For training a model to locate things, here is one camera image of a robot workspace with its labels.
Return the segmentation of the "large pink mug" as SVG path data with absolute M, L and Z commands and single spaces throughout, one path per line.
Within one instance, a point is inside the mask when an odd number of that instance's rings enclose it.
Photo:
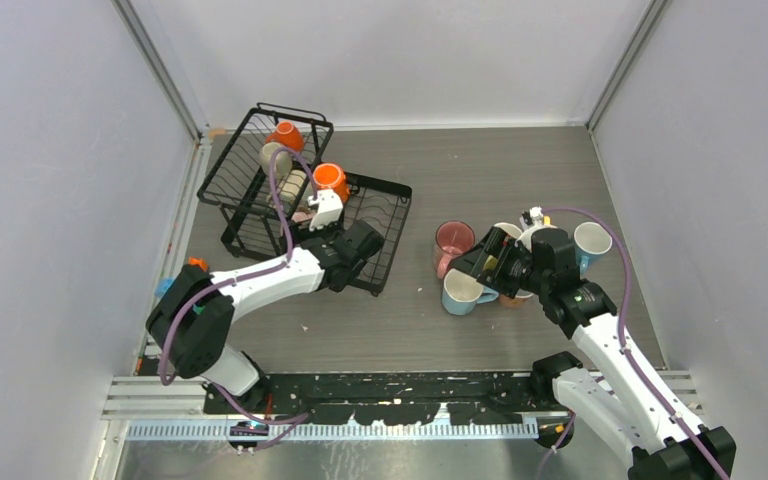
M 470 250 L 475 244 L 473 229 L 462 221 L 441 224 L 434 235 L 433 268 L 438 279 L 443 279 L 450 269 L 450 262 Z

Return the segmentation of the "light blue cup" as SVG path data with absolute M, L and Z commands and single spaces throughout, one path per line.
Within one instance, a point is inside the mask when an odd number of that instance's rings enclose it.
M 454 269 L 443 279 L 442 306 L 451 315 L 467 315 L 477 305 L 495 301 L 498 297 L 497 291 Z

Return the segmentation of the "small pink cup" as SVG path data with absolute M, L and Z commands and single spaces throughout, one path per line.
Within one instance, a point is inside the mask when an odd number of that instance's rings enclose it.
M 533 297 L 534 297 L 534 294 L 530 292 L 526 292 L 524 294 L 517 294 L 513 297 L 509 297 L 506 295 L 499 295 L 498 302 L 505 308 L 519 308 L 525 305 Z

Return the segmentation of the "blue floral mug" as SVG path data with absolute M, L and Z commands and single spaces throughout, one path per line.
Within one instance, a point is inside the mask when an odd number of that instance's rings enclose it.
M 613 238 L 599 223 L 583 222 L 573 232 L 576 259 L 581 274 L 584 274 L 613 247 Z

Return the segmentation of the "pink cup rack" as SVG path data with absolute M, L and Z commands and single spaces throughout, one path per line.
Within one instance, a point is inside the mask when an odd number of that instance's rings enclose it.
M 306 221 L 311 220 L 315 214 L 310 211 L 304 211 L 304 210 L 297 210 L 295 211 L 291 216 L 291 221 L 296 224 L 301 224 Z

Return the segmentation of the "light green mug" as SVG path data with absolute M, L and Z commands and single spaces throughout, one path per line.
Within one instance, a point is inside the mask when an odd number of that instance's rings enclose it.
M 488 255 L 482 267 L 483 271 L 493 271 L 498 266 L 499 259 L 493 255 Z

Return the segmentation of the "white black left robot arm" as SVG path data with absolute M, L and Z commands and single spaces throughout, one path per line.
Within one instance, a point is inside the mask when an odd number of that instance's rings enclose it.
M 183 379 L 202 377 L 228 393 L 240 412 L 267 398 L 261 371 L 227 343 L 232 324 L 267 305 L 322 289 L 342 291 L 378 254 L 384 237 L 363 220 L 332 234 L 316 233 L 289 254 L 245 268 L 207 272 L 181 268 L 146 320 L 161 354 Z

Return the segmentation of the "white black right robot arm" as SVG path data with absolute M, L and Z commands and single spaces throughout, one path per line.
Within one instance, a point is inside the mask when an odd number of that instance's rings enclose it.
M 564 351 L 534 362 L 531 397 L 544 410 L 565 407 L 612 449 L 631 479 L 728 479 L 737 446 L 724 427 L 709 428 L 645 360 L 618 308 L 582 278 L 570 235 L 539 228 L 518 239 L 493 227 L 450 266 L 501 295 L 527 291 L 599 369 L 600 385 Z

